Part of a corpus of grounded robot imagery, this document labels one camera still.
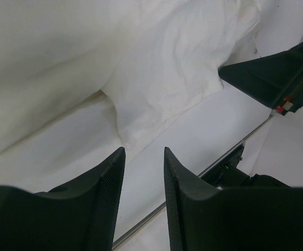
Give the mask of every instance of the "white floor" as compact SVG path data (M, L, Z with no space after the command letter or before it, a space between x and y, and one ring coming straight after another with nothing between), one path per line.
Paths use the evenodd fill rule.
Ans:
M258 45L262 54L287 50L301 39L303 1L281 1L274 15L280 14L283 14L283 18L277 19L277 23L269 28L272 35L264 35L261 45ZM116 137L113 105L104 97L99 98L97 105L92 102L85 104L2 153L0 184L18 186L32 192L46 191L98 165L120 146ZM186 112L126 164L114 240L164 202L165 146L170 147L188 169L198 174L265 121L269 114L268 108L227 83L223 91ZM96 130L98 127L106 130L99 134ZM99 149L97 146L103 141L112 144L106 149Z

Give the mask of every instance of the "white fabric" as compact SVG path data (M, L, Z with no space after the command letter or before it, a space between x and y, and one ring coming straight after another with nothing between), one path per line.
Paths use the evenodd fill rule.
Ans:
M0 152L102 87L140 151L221 90L217 68L259 2L0 0Z

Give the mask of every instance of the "black bracket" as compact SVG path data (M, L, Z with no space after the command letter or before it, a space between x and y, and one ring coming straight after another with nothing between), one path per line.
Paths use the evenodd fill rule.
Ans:
M279 180L255 174L253 177L237 168L242 160L244 146L234 149L224 160L209 170L202 179L214 187L289 187Z
M221 67L219 76L282 115L303 106L303 42L288 51Z

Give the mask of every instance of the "black mechanism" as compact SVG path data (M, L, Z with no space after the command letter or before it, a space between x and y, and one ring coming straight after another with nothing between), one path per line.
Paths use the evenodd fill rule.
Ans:
M0 250L110 251L124 166L120 148L49 192L0 186Z
M164 174L172 251L303 250L303 188L237 175L241 187L219 190L167 148Z
M227 65L220 77L285 115L303 106L303 42L276 55Z
M288 185L268 175L256 174L252 178L237 169L242 160L244 146L241 145L233 150L218 165L209 170L201 179L214 187L289 187Z

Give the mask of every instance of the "white sheet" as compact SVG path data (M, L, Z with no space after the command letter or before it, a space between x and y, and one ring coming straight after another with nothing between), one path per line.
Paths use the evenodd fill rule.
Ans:
M103 87L135 155L222 89L259 19L258 0L0 0L0 152Z

